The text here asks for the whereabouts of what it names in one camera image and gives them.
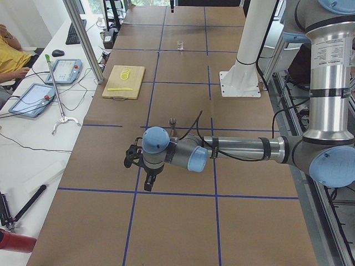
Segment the tablet device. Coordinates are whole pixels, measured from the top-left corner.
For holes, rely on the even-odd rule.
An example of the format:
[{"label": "tablet device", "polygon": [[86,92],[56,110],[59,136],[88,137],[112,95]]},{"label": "tablet device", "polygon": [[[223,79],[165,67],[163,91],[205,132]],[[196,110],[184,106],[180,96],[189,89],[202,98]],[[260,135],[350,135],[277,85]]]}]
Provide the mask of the tablet device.
[{"label": "tablet device", "polygon": [[12,105],[9,112],[27,117],[37,117],[53,101],[53,86],[33,83]]},{"label": "tablet device", "polygon": [[[72,84],[79,77],[82,66],[80,59],[57,59],[53,65],[55,83],[62,85]],[[50,74],[48,74],[44,83],[53,84]]]}]

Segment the blue plastic cap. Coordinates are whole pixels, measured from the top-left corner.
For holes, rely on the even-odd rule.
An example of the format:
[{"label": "blue plastic cap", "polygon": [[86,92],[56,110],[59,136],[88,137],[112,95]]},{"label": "blue plastic cap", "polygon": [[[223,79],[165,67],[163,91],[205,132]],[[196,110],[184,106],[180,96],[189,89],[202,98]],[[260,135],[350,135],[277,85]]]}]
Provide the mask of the blue plastic cap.
[{"label": "blue plastic cap", "polygon": [[161,127],[154,126],[144,132],[142,148],[149,154],[158,154],[166,149],[169,141],[168,132]]},{"label": "blue plastic cap", "polygon": [[326,10],[340,15],[354,15],[354,0],[318,0],[319,4]]},{"label": "blue plastic cap", "polygon": [[283,32],[283,39],[287,43],[310,43],[311,42],[303,33]]},{"label": "blue plastic cap", "polygon": [[208,156],[209,153],[206,148],[197,146],[190,155],[189,162],[187,163],[187,169],[197,173],[202,172],[207,163]]},{"label": "blue plastic cap", "polygon": [[344,187],[355,181],[355,149],[332,147],[313,159],[310,176],[327,187]]}]

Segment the person's hand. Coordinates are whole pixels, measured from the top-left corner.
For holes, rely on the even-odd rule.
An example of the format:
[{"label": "person's hand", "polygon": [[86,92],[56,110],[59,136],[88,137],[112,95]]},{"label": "person's hand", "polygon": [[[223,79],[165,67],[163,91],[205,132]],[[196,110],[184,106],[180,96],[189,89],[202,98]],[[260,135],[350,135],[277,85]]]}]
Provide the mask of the person's hand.
[{"label": "person's hand", "polygon": [[23,79],[29,72],[30,68],[21,68],[13,72],[15,79]]},{"label": "person's hand", "polygon": [[6,36],[7,35],[7,28],[3,24],[0,24],[0,35],[1,36]]}]

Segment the yellow shirt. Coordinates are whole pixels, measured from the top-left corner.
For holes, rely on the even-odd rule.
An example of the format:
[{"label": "yellow shirt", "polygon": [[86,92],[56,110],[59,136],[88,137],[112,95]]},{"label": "yellow shirt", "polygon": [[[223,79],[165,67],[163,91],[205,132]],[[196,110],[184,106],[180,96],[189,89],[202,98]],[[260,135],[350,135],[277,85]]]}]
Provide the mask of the yellow shirt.
[{"label": "yellow shirt", "polygon": [[0,35],[0,73],[18,70],[26,65],[30,58],[30,54],[12,48]]}]

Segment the person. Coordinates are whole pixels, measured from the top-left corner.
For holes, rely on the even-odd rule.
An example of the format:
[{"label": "person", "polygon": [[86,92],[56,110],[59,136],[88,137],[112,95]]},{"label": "person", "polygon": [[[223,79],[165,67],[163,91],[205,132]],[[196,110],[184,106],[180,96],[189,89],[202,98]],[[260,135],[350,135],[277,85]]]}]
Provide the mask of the person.
[{"label": "person", "polygon": [[[15,80],[12,89],[15,89],[19,82],[31,69],[38,55],[21,51],[21,44],[13,36],[4,24],[0,24],[0,83]],[[9,98],[10,94],[3,89],[0,91],[0,108]]]}]

